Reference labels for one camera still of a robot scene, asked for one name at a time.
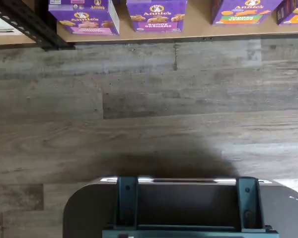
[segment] bunny grahams box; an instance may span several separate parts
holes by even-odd
[[[269,16],[282,0],[214,0],[213,25],[258,24]]]
[[[187,0],[127,0],[136,32],[181,32]]]
[[[112,0],[50,0],[49,12],[73,34],[119,35]]]

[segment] white object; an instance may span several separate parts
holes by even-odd
[[[15,29],[10,24],[0,18],[0,36],[23,35],[22,32]]]

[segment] bunny logo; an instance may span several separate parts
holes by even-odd
[[[77,12],[77,13],[74,14],[74,16],[76,16],[77,18],[80,18],[80,19],[89,18],[88,13],[86,13],[86,12]]]
[[[260,0],[248,0],[245,5],[246,6],[257,6],[260,4]]]
[[[150,7],[150,11],[152,12],[162,12],[164,10],[164,6],[162,5],[153,5]]]

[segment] snack box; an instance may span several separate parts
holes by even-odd
[[[284,0],[277,8],[278,24],[298,24],[298,0]]]
[[[49,12],[73,34],[119,35],[112,0],[50,0]]]
[[[214,0],[213,25],[259,24],[282,0]]]
[[[183,31],[187,0],[127,0],[136,32]]]

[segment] wooden shelf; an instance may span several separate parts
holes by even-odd
[[[212,0],[188,0],[184,31],[182,33],[135,32],[132,29],[127,7],[123,4],[117,7],[120,18],[120,36],[74,35],[61,24],[58,24],[58,34],[67,42],[92,42],[298,33],[298,25],[278,26],[275,12],[260,25],[212,26],[211,3]]]
[[[0,45],[17,45],[35,43],[27,36],[0,36]]]

